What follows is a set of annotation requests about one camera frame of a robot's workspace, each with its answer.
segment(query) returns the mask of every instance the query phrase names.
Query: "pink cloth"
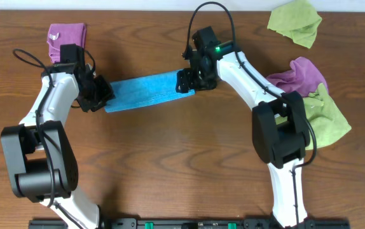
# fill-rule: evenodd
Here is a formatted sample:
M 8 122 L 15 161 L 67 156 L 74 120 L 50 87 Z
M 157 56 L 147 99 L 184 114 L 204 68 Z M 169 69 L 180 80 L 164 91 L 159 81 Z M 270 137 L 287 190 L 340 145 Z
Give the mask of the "pink cloth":
M 307 97 L 310 92 L 315 92 L 320 83 L 323 83 L 328 90 L 324 77 L 305 57 L 298 57 L 290 62 L 291 70 L 284 73 L 275 73 L 266 79 L 284 92 L 297 91 L 302 97 Z
M 85 47 L 86 26 L 77 24 L 51 24 L 47 34 L 48 55 L 51 63 L 60 61 L 60 46 L 76 44 Z

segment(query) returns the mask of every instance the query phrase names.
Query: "wood grain surface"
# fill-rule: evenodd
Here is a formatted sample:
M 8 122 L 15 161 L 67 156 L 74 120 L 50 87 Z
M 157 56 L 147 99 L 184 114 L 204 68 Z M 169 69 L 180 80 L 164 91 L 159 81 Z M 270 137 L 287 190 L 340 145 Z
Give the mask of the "wood grain surface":
M 365 13 L 320 13 L 310 50 L 266 26 L 270 14 L 233 13 L 238 44 L 264 76 L 310 59 L 352 130 L 319 150 L 303 169 L 305 207 L 317 218 L 347 217 L 365 228 Z M 16 125 L 39 93 L 41 70 L 18 61 L 23 48 L 49 63 L 52 23 L 85 22 L 86 49 L 109 81 L 181 69 L 190 12 L 0 11 L 0 132 Z M 193 30 L 212 25 L 231 38 L 224 13 L 201 12 Z M 178 101 L 117 113 L 73 109 L 65 126 L 79 185 L 112 217 L 243 218 L 271 213 L 267 166 L 252 146 L 251 111 L 226 83 Z M 51 210 L 16 198 L 0 143 L 0 228 L 27 228 Z

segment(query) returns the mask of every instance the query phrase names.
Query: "blue towel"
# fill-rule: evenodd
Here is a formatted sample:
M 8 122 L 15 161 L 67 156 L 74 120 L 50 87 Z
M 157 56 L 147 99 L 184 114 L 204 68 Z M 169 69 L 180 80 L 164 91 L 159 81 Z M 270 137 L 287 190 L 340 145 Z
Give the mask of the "blue towel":
M 178 71 L 112 82 L 115 98 L 107 102 L 105 111 L 110 113 L 142 108 L 194 95 L 194 90 L 185 94 L 176 92 Z

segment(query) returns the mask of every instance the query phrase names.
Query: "yellow-green cloth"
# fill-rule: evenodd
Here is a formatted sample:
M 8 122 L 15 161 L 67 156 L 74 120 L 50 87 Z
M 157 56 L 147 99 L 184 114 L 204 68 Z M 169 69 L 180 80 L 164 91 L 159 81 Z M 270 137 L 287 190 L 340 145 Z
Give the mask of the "yellow-green cloth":
M 294 0 L 272 11 L 267 29 L 291 38 L 296 44 L 311 48 L 321 20 L 308 0 Z
M 328 95 L 323 83 L 318 85 L 317 91 L 310 93 L 303 100 L 305 114 L 314 129 L 318 148 L 329 146 L 351 130 L 347 119 Z M 279 124 L 286 120 L 287 117 L 280 116 L 276 118 L 276 123 Z M 305 149 L 312 149 L 312 141 Z

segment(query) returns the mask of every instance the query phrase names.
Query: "black cable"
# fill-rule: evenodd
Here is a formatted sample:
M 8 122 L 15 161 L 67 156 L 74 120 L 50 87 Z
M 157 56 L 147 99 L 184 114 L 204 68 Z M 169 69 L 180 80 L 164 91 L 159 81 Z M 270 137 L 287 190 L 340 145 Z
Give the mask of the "black cable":
M 235 35 L 235 25 L 233 24 L 233 19 L 232 19 L 232 16 L 230 14 L 230 12 L 228 11 L 228 9 L 226 9 L 226 7 L 224 5 L 222 5 L 221 3 L 217 3 L 217 2 L 213 2 L 213 1 L 209 1 L 209 2 L 206 2 L 206 3 L 203 3 L 201 4 L 199 7 L 196 8 L 196 10 L 194 11 L 193 13 L 193 16 L 191 17 L 191 20 L 189 21 L 189 26 L 188 26 L 188 35 L 187 35 L 187 44 L 186 44 L 186 52 L 188 51 L 188 47 L 189 47 L 189 34 L 190 34 L 190 31 L 191 31 L 191 25 L 193 23 L 193 20 L 194 20 L 194 17 L 197 13 L 197 11 L 202 7 L 202 6 L 205 6 L 205 5 L 208 5 L 208 4 L 215 4 L 215 5 L 218 5 L 220 7 L 222 7 L 222 9 L 226 12 L 226 14 L 228 15 L 229 17 L 229 20 L 231 22 L 231 31 L 232 31 L 232 46 L 233 46 L 233 50 L 235 52 L 235 56 L 236 56 L 236 59 L 238 60 L 238 63 L 239 63 L 239 66 L 242 67 L 244 69 L 244 71 L 252 78 L 252 80 L 254 80 L 261 88 L 263 88 L 265 90 L 265 92 L 269 93 L 270 95 L 274 96 L 275 98 L 277 98 L 278 100 L 282 101 L 284 104 L 287 104 L 288 106 L 291 106 L 290 102 L 287 101 L 286 99 L 284 99 L 283 97 L 279 96 L 279 95 L 276 95 L 274 92 L 272 92 L 267 86 L 264 86 L 264 84 L 262 84 L 262 82 L 260 82 L 255 76 L 253 76 L 253 74 L 245 67 L 245 64 L 244 62 L 242 62 L 240 60 L 240 57 L 239 57 L 239 54 L 238 54 L 238 51 L 236 49 L 236 35 Z M 299 118 L 301 118 L 307 125 L 308 127 L 308 131 L 311 135 L 311 139 L 312 139 L 312 143 L 313 143 L 313 151 L 312 151 L 312 156 L 311 158 L 307 161 L 307 162 L 304 162 L 302 164 L 299 164 L 299 165 L 296 165 L 293 167 L 292 171 L 291 171 L 291 174 L 293 176 L 293 187 L 294 187 L 294 208 L 296 209 L 296 222 L 297 222 L 297 225 L 299 225 L 299 216 L 298 216 L 298 200 L 297 200 L 297 187 L 296 187 L 296 169 L 297 168 L 300 168 L 300 167 L 304 167 L 304 166 L 307 166 L 307 165 L 310 165 L 313 161 L 314 161 L 314 158 L 317 154 L 317 140 L 315 138 L 315 133 L 314 133 L 314 130 L 310 124 L 310 122 L 305 118 L 305 117 L 301 117 L 301 115 L 299 115 L 298 113 L 295 113 Z
M 27 56 L 29 56 L 33 60 L 35 60 L 39 65 L 23 59 L 22 57 L 20 57 L 20 56 L 18 56 L 16 54 L 17 52 L 26 54 Z M 46 155 L 46 160 L 47 160 L 47 166 L 48 166 L 48 170 L 50 171 L 51 192 L 50 192 L 50 202 L 47 205 L 47 207 L 50 208 L 53 205 L 54 198 L 55 198 L 55 176 L 54 176 L 54 167 L 53 167 L 53 163 L 52 163 L 51 154 L 50 154 L 50 151 L 48 150 L 47 143 L 46 143 L 46 141 L 44 139 L 44 134 L 45 133 L 44 133 L 44 130 L 40 127 L 40 116 L 41 116 L 40 112 L 43 109 L 44 104 L 45 104 L 45 102 L 46 102 L 49 94 L 51 93 L 52 88 L 54 87 L 54 85 L 53 85 L 53 78 L 51 77 L 51 74 L 50 74 L 49 70 L 47 69 L 47 67 L 37 57 L 33 56 L 32 54 L 30 54 L 30 53 L 28 53 L 28 52 L 26 52 L 24 50 L 21 50 L 19 48 L 15 48 L 13 50 L 13 55 L 16 58 L 18 58 L 19 60 L 21 60 L 21 61 L 23 61 L 23 62 L 25 62 L 27 64 L 30 64 L 30 65 L 35 66 L 35 67 L 41 67 L 41 68 L 43 68 L 47 72 L 48 79 L 50 80 L 49 81 L 49 84 L 48 84 L 48 89 L 47 89 L 46 93 L 44 94 L 43 98 L 41 99 L 41 101 L 40 101 L 40 103 L 38 105 L 38 108 L 36 110 L 36 128 L 37 128 L 37 132 L 38 132 L 38 135 L 39 135 L 41 144 L 44 147 L 44 151 L 45 151 L 45 155 Z
M 75 226 L 77 226 L 79 229 L 83 229 L 83 226 L 81 226 L 78 222 L 77 222 L 77 219 L 74 219 L 72 216 L 70 216 L 68 214 L 68 212 L 63 208 L 61 207 L 60 204 L 54 204 L 55 208 L 60 210 L 60 212 L 65 216 L 67 217 L 69 220 L 71 220 L 71 222 L 73 222 L 75 224 Z
M 47 139 L 54 147 L 57 149 L 57 151 L 62 155 L 60 146 L 46 133 L 44 132 L 44 137 Z

